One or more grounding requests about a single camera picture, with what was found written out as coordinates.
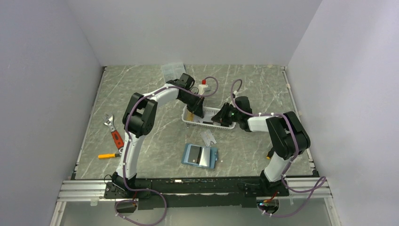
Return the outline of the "white plastic basket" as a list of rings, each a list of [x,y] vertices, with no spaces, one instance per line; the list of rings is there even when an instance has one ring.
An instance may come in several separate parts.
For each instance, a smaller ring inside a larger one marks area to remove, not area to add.
[[[224,129],[224,130],[231,130],[231,129],[235,128],[235,126],[236,126],[235,122],[233,122],[228,127],[222,126],[220,123],[213,122],[211,120],[211,118],[214,115],[216,115],[218,111],[220,111],[220,109],[205,106],[205,107],[203,107],[204,118],[200,118],[200,117],[194,115],[193,121],[187,121],[186,115],[189,111],[187,110],[186,106],[184,106],[183,113],[181,115],[181,119],[183,122],[185,122],[188,125],[196,125],[196,126],[203,126],[203,127],[209,127],[209,128]]]

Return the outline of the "white printed VIP card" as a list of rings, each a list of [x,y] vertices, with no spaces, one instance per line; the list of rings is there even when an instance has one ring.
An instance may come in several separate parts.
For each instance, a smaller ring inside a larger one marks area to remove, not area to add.
[[[209,129],[201,132],[200,136],[203,139],[206,146],[212,146],[217,143],[216,139],[214,138],[213,134]]]

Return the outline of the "black credit card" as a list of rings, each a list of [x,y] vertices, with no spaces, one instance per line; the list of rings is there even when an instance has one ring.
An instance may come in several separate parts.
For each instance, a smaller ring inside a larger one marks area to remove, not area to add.
[[[199,164],[200,157],[202,154],[202,147],[197,145],[191,145],[188,149],[188,159],[187,162]]]

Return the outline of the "blue card holder wallet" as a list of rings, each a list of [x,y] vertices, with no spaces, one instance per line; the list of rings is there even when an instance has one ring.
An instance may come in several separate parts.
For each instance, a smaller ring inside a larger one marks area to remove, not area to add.
[[[218,160],[218,149],[210,146],[186,144],[181,164],[198,168],[214,169]]]

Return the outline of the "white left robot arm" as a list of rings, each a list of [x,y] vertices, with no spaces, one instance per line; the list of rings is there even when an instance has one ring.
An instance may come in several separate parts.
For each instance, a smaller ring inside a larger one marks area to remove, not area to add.
[[[195,80],[183,73],[179,79],[168,81],[161,88],[147,94],[134,93],[126,108],[122,122],[125,126],[123,157],[112,174],[112,183],[124,198],[134,194],[139,153],[146,136],[151,132],[157,109],[179,100],[192,114],[203,118],[204,97],[191,92]]]

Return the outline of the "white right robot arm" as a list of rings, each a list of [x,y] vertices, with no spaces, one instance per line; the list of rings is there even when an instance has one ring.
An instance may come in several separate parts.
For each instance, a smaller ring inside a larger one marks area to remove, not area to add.
[[[255,115],[246,96],[235,98],[231,104],[225,103],[211,120],[224,127],[235,122],[246,132],[269,133],[272,143],[268,153],[270,162],[261,173],[265,179],[259,183],[264,195],[271,195],[277,190],[277,181],[286,174],[290,164],[311,146],[310,137],[295,112]]]

